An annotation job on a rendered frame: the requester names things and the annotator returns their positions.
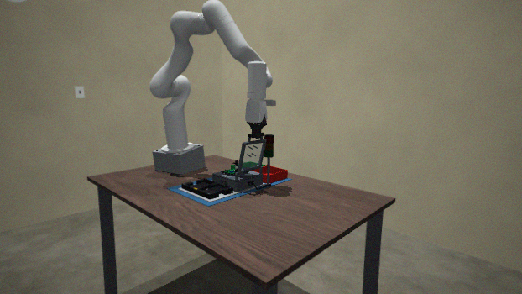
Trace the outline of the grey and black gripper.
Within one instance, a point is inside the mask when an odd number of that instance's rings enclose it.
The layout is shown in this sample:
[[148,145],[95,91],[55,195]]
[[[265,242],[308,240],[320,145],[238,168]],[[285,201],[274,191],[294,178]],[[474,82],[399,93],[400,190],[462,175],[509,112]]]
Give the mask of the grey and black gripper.
[[261,129],[267,125],[267,106],[265,100],[250,100],[246,105],[245,120],[251,127],[255,139],[261,138]]

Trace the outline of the red bin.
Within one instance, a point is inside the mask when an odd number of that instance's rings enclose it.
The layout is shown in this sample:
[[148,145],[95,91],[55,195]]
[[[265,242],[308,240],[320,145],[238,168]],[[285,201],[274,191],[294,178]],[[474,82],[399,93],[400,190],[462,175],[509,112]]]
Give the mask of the red bin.
[[[259,169],[252,170],[259,172]],[[269,183],[288,178],[288,170],[270,166]],[[263,182],[267,183],[267,166],[263,167]]]

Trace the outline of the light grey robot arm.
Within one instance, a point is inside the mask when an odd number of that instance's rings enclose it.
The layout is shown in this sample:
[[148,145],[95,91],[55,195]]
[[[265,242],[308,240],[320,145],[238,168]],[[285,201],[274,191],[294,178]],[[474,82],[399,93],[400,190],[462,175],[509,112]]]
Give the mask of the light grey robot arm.
[[[203,17],[204,16],[204,17]],[[192,150],[185,126],[185,102],[190,95],[191,85],[181,76],[191,61],[193,47],[189,38],[193,34],[206,35],[216,31],[232,57],[248,68],[248,98],[263,100],[266,88],[273,78],[267,64],[247,44],[226,7],[218,0],[209,0],[202,6],[202,13],[179,11],[170,20],[170,28],[175,44],[169,60],[154,75],[150,91],[157,98],[172,97],[163,108],[164,128],[167,145],[165,153],[179,153]],[[167,148],[168,146],[168,148]]]

